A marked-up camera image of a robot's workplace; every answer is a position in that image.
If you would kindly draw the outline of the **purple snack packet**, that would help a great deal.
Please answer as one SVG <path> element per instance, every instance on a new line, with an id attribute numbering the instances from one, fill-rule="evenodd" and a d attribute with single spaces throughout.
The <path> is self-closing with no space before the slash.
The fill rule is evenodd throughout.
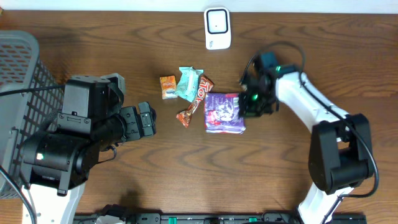
<path id="1" fill-rule="evenodd" d="M 207 133 L 242 134 L 246 130 L 239 116 L 238 93 L 207 94 L 204 115 Z"/>

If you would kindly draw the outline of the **orange small snack box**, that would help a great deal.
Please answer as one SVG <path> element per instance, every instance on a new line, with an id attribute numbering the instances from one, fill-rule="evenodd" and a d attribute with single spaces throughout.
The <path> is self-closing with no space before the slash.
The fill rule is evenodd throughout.
<path id="1" fill-rule="evenodd" d="M 163 100 L 174 99 L 178 97 L 177 94 L 175 93 L 177 84 L 176 84 L 176 79 L 173 75 L 167 77 L 160 77 L 159 80 L 160 80 Z"/>

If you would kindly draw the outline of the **red orange chocolate bar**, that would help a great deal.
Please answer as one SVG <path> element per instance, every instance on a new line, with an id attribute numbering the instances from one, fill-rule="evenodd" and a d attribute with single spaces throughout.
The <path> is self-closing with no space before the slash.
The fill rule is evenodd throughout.
<path id="1" fill-rule="evenodd" d="M 199 107 L 199 104 L 205 99 L 206 95 L 209 94 L 213 87 L 214 83 L 208 77 L 204 75 L 201 76 L 197 95 L 194 101 L 186 110 L 183 110 L 176 115 L 176 118 L 183 124 L 184 127 L 187 128 L 189 126 L 192 120 L 192 114 L 196 111 L 196 109 Z"/>

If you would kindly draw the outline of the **teal snack wrapper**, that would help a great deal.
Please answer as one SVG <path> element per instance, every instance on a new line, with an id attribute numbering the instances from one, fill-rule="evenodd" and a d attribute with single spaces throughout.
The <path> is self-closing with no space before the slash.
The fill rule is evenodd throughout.
<path id="1" fill-rule="evenodd" d="M 182 73 L 177 84 L 175 94 L 184 100 L 193 102 L 198 91 L 199 78 L 204 70 L 197 70 L 193 67 L 180 67 Z"/>

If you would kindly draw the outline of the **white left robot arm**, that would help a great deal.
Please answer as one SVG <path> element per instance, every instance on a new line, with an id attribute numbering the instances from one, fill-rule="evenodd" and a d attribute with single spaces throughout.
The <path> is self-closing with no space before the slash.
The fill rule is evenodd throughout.
<path id="1" fill-rule="evenodd" d="M 62 108 L 22 145 L 23 223 L 72 223 L 100 153 L 156 133 L 155 110 L 146 101 L 124 106 L 124 93 L 117 73 L 66 82 Z"/>

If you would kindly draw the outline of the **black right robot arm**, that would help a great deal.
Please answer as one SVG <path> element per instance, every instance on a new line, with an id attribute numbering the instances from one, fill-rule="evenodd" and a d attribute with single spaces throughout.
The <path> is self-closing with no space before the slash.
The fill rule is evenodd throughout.
<path id="1" fill-rule="evenodd" d="M 379 181 L 369 121 L 351 115 L 318 91 L 303 65 L 281 65 L 273 52 L 256 53 L 240 79 L 239 115 L 256 118 L 288 106 L 311 133 L 308 170 L 312 185 L 291 223 L 331 223 L 344 198 L 364 180 Z"/>

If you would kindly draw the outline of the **white barcode scanner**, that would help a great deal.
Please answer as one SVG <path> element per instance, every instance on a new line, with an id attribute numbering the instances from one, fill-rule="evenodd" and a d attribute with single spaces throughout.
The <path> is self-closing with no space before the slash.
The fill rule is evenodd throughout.
<path id="1" fill-rule="evenodd" d="M 205 45 L 208 50 L 223 50 L 231 46 L 230 14 L 225 7 L 204 11 Z"/>

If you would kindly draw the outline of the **black mesh plastic basket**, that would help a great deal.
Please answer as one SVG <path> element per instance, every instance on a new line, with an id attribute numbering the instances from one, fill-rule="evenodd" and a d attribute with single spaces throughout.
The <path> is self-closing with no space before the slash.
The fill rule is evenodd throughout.
<path id="1" fill-rule="evenodd" d="M 56 85 L 40 60 L 39 43 L 24 31 L 1 31 L 1 93 Z M 63 90 L 44 90 L 1 96 L 1 167 L 22 186 L 21 146 L 52 111 L 60 109 Z"/>

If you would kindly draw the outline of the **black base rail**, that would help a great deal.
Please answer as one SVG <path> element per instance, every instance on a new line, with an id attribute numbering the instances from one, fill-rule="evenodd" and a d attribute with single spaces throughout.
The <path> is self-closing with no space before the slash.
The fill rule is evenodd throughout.
<path id="1" fill-rule="evenodd" d="M 126 218 L 114 218 L 100 214 L 76 216 L 73 224 L 132 223 L 132 224 L 239 224 L 239 223 L 300 223 L 288 213 L 267 212 L 262 215 L 161 215 L 137 213 Z"/>

